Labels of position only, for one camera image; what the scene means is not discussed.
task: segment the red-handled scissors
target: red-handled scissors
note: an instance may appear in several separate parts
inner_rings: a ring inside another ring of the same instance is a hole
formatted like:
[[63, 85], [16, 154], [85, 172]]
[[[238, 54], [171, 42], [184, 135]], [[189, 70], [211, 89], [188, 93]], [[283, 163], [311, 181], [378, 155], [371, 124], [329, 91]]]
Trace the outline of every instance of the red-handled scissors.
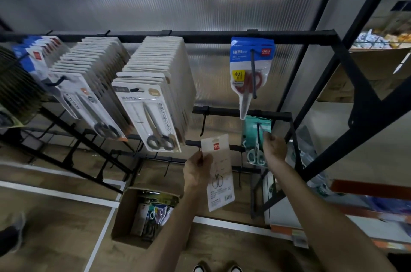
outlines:
[[[256, 72], [256, 90], [261, 87], [263, 83], [263, 77], [260, 72]], [[242, 86], [235, 87], [239, 93], [243, 94], [247, 90], [249, 93], [253, 93], [253, 75], [251, 72], [245, 72], [244, 83]]]

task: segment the wooden floor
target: wooden floor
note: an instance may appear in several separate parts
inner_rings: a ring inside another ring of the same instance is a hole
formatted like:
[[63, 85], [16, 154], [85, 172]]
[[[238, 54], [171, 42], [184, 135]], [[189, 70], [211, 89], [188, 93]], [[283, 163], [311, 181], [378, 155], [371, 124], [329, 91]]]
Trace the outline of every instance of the wooden floor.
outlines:
[[[62, 159], [68, 149], [49, 147], [46, 152]], [[0, 149], [0, 159], [14, 158], [10, 152]], [[102, 159], [92, 152], [76, 151], [75, 166], [96, 175]], [[55, 167], [36, 161], [36, 166], [50, 169]], [[136, 182], [175, 183], [181, 186], [182, 166], [170, 165], [164, 177], [164, 163], [146, 162]], [[122, 172], [107, 170], [105, 178], [121, 180]], [[24, 168], [0, 166], [0, 180], [27, 184], [44, 189], [113, 201], [116, 193], [90, 181], [30, 171]], [[264, 219], [251, 220], [249, 217], [249, 175], [235, 174], [235, 202], [212, 213], [208, 212], [206, 199], [202, 201], [199, 216], [223, 220], [264, 225]], [[0, 258], [0, 270], [33, 272], [83, 272], [110, 213], [110, 207], [56, 198], [0, 187], [0, 223], [4, 223], [11, 212], [24, 210], [27, 213], [28, 229], [25, 243], [15, 254]], [[115, 244], [110, 232], [116, 214], [111, 219], [90, 271], [138, 271], [138, 258], [143, 250]], [[235, 260], [245, 271], [280, 271], [277, 257], [281, 250], [290, 250], [306, 271], [320, 271], [313, 254], [305, 249], [295, 248], [290, 241], [255, 235], [235, 230], [211, 227], [193, 223], [187, 250], [181, 255], [176, 271], [192, 271], [199, 261], [206, 261], [213, 271], [225, 271], [230, 260]]]

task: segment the open cardboard box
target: open cardboard box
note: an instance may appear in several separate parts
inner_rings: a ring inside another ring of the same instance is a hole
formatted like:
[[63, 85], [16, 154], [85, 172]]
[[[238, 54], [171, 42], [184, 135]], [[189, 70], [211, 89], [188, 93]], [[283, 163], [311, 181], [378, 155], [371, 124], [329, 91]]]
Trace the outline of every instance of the open cardboard box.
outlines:
[[124, 192], [120, 206], [118, 207], [114, 227], [111, 231], [111, 239], [117, 243], [147, 249], [151, 245], [151, 242], [142, 240], [140, 236], [130, 234], [134, 216], [137, 211], [139, 190], [171, 194], [178, 198], [181, 197], [181, 193], [178, 189], [158, 185], [147, 186], [147, 184], [135, 184], [134, 186], [127, 188]]
[[[352, 52], [351, 57], [370, 82], [380, 99], [384, 99], [411, 75], [411, 56], [394, 74], [410, 48]], [[341, 65], [338, 66], [317, 101], [354, 102], [354, 86]]]

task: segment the deli logo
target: deli logo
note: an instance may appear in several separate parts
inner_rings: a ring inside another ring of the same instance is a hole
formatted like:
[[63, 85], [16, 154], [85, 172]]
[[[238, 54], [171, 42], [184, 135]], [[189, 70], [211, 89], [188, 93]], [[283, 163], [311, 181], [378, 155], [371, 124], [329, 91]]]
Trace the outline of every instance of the deli logo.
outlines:
[[261, 49], [261, 55], [262, 56], [269, 56], [271, 53], [271, 48], [263, 48]]
[[40, 53], [37, 51], [33, 51], [33, 56], [36, 60], [41, 60], [42, 57], [40, 56]]

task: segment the scissors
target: scissors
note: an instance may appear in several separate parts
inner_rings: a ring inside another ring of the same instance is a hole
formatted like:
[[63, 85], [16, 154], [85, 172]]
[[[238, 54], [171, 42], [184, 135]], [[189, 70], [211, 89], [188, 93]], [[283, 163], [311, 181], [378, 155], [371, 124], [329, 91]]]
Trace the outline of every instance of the scissors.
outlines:
[[213, 177], [213, 188], [218, 189], [219, 187], [223, 186], [224, 178], [220, 176], [220, 174], [216, 173]]
[[256, 144], [255, 144], [254, 149], [249, 150], [249, 152], [247, 153], [247, 160], [250, 164], [255, 164], [258, 166], [265, 165], [264, 152], [260, 150], [260, 130], [259, 130], [258, 123], [257, 123]]
[[[263, 83], [263, 77], [260, 72], [256, 72], [256, 90], [261, 87]], [[244, 76], [244, 83], [242, 86], [235, 87], [239, 93], [243, 94], [248, 91], [250, 94], [253, 93], [253, 75], [251, 72], [246, 71]]]
[[172, 151], [176, 147], [174, 145], [174, 141], [159, 132], [159, 127], [155, 123], [155, 118], [151, 116], [150, 110], [148, 109], [147, 105], [143, 102], [143, 109], [144, 113], [146, 114], [146, 118], [150, 128], [153, 132], [152, 135], [149, 135], [147, 138], [147, 144], [154, 150], [160, 150], [160, 148], [164, 148], [167, 151]]

